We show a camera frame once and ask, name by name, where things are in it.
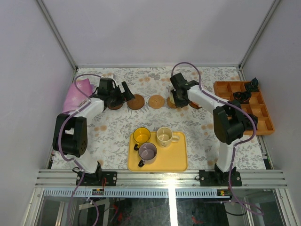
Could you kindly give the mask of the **brown wooden coaster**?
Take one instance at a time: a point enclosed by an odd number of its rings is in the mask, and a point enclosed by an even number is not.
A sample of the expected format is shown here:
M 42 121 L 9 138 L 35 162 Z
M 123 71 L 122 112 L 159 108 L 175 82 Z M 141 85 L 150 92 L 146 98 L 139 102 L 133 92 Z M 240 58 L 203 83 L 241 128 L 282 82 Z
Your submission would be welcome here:
M 144 104 L 144 97 L 139 94 L 134 94 L 134 99 L 127 101 L 127 106 L 132 110 L 139 110 Z
M 118 110 L 118 109 L 120 109 L 122 106 L 123 106 L 123 104 L 120 104 L 120 105 L 110 105 L 110 106 L 108 106 L 108 108 L 109 108 L 110 110 Z
M 194 103 L 194 102 L 190 102 L 189 105 L 194 108 L 194 109 L 201 109 L 202 107 L 199 106 L 198 104 Z

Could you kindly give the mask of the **white mug green handle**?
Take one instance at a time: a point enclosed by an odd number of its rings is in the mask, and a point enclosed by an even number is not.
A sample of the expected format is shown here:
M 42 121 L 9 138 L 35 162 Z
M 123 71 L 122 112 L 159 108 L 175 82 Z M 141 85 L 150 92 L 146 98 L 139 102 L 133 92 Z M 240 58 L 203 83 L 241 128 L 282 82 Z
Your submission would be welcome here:
M 168 90 L 168 93 L 169 93 L 169 100 L 170 100 L 170 102 L 171 102 L 172 104 L 175 104 L 175 102 L 174 102 L 174 96 L 173 96 L 172 91 L 173 91 L 173 88 L 169 88 L 169 90 Z

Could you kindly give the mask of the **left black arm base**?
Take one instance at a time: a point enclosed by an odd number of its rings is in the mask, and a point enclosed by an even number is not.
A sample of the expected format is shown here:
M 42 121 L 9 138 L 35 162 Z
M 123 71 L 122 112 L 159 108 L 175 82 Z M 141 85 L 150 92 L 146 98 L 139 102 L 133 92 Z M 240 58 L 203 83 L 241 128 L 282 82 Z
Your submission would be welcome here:
M 103 171 L 100 163 L 98 163 L 95 173 L 85 173 L 82 182 L 82 172 L 79 167 L 72 169 L 77 174 L 76 185 L 80 186 L 116 186 L 118 173 L 116 171 Z

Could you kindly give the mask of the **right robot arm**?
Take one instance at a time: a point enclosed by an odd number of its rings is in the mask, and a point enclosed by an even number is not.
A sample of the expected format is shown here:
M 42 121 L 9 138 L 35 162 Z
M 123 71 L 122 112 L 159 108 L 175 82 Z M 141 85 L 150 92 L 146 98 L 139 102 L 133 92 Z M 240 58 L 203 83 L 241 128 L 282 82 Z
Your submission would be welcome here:
M 184 107 L 195 103 L 213 116 L 214 134 L 220 141 L 219 157 L 216 167 L 219 171 L 214 174 L 215 182 L 224 186 L 231 181 L 229 171 L 233 169 L 235 148 L 248 126 L 256 133 L 256 124 L 252 117 L 241 109 L 238 101 L 227 101 L 204 88 L 200 83 L 187 81 L 181 73 L 172 75 L 170 81 L 173 89 L 170 91 L 176 107 Z

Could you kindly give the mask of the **woven rattan coaster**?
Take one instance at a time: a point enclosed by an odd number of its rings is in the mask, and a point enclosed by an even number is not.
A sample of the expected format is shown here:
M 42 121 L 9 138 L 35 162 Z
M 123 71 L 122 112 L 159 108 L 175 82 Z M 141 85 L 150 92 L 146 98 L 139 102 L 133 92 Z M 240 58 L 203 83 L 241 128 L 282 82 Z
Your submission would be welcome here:
M 174 103 L 171 102 L 170 97 L 167 98 L 167 105 L 172 108 L 172 109 L 176 109 L 176 105 Z
M 153 109 L 160 109 L 165 103 L 165 99 L 161 95 L 153 95 L 149 98 L 148 104 Z

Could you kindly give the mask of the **woven rattan coaster front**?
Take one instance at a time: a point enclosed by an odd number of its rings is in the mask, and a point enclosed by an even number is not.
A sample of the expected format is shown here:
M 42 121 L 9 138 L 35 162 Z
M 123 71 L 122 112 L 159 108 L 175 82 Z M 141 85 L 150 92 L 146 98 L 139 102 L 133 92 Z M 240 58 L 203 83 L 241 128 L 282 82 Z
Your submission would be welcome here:
M 161 95 L 153 95 L 149 98 L 148 104 L 153 109 L 160 109 L 165 103 L 165 99 Z

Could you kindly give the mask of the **woven rattan coaster back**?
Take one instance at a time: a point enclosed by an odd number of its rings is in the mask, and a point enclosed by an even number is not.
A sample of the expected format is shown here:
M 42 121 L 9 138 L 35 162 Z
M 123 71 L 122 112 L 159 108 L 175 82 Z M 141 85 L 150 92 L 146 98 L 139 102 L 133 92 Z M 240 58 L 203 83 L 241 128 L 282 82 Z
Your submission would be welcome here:
M 171 102 L 170 97 L 167 98 L 167 105 L 172 108 L 172 109 L 176 109 L 176 105 L 174 103 Z

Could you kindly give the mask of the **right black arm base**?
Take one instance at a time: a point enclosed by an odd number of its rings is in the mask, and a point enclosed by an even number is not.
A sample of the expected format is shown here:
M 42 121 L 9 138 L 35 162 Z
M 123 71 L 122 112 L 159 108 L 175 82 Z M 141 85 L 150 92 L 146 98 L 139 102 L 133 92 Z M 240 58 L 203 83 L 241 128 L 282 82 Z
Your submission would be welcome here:
M 229 186 L 229 182 L 234 187 L 242 186 L 241 175 L 236 167 L 232 169 L 229 180 L 229 171 L 222 172 L 216 164 L 213 171 L 199 170 L 198 181 L 205 187 Z

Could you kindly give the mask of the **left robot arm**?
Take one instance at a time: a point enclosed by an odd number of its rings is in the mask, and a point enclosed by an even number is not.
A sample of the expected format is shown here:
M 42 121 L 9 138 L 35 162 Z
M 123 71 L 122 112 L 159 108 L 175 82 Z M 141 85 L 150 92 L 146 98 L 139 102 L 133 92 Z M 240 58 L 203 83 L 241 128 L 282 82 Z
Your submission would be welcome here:
M 127 83 L 123 81 L 120 86 L 112 78 L 103 78 L 98 75 L 99 85 L 91 94 L 86 93 L 81 84 L 91 88 L 89 79 L 73 82 L 75 90 L 84 97 L 83 103 L 73 111 L 61 113 L 56 118 L 53 137 L 53 149 L 58 151 L 65 161 L 73 161 L 80 172 L 87 173 L 87 181 L 97 186 L 102 183 L 103 174 L 99 172 L 100 164 L 93 159 L 88 147 L 87 125 L 97 115 L 107 108 L 115 108 L 135 97 Z

